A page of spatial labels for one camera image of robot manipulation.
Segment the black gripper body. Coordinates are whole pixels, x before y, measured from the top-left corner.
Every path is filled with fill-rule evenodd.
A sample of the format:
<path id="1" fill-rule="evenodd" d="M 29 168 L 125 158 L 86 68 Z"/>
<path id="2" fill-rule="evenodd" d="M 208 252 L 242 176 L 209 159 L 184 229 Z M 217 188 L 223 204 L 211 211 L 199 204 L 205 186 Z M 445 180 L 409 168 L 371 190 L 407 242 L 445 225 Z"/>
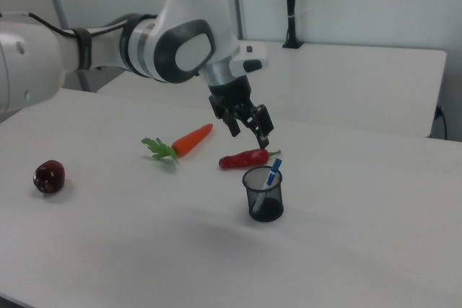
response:
<path id="1" fill-rule="evenodd" d="M 251 87 L 247 76 L 220 86 L 209 86 L 209 102 L 218 119 L 247 119 L 253 103 L 250 101 Z"/>

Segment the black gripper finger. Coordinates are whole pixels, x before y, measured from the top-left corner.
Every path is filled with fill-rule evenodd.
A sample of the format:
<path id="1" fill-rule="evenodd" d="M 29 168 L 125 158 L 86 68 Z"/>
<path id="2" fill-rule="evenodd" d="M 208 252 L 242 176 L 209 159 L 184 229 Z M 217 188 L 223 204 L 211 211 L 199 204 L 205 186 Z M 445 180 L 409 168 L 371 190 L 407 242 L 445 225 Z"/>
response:
<path id="1" fill-rule="evenodd" d="M 238 108 L 225 108 L 222 115 L 224 124 L 228 127 L 232 137 L 236 137 L 240 133 L 240 127 L 237 123 L 239 117 Z"/>
<path id="2" fill-rule="evenodd" d="M 242 105 L 239 110 L 240 121 L 255 135 L 260 149 L 269 145 L 269 134 L 274 125 L 265 105 Z"/>

